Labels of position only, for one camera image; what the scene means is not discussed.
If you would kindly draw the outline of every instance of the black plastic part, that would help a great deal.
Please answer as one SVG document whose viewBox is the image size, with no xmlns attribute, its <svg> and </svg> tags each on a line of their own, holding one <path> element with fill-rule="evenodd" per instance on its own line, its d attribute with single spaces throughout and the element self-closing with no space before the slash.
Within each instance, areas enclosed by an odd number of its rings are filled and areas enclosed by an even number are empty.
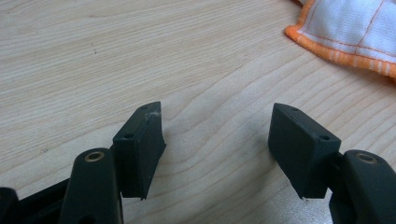
<svg viewBox="0 0 396 224">
<path fill-rule="evenodd" d="M 268 147 L 300 198 L 324 198 L 323 176 L 341 140 L 303 111 L 274 104 Z"/>
<path fill-rule="evenodd" d="M 69 179 L 20 201 L 23 224 L 57 223 Z"/>
<path fill-rule="evenodd" d="M 329 202 L 333 224 L 356 223 L 356 212 L 351 203 L 345 203 L 336 194 L 332 195 Z"/>
<path fill-rule="evenodd" d="M 146 199 L 163 141 L 161 103 L 139 107 L 113 138 L 118 180 L 122 197 Z"/>
<path fill-rule="evenodd" d="M 349 150 L 342 163 L 357 223 L 396 223 L 396 174 L 381 157 Z"/>
<path fill-rule="evenodd" d="M 19 201 L 14 189 L 0 188 L 0 223 L 16 223 Z"/>
<path fill-rule="evenodd" d="M 95 148 L 77 156 L 59 223 L 122 223 L 113 155 Z"/>
</svg>

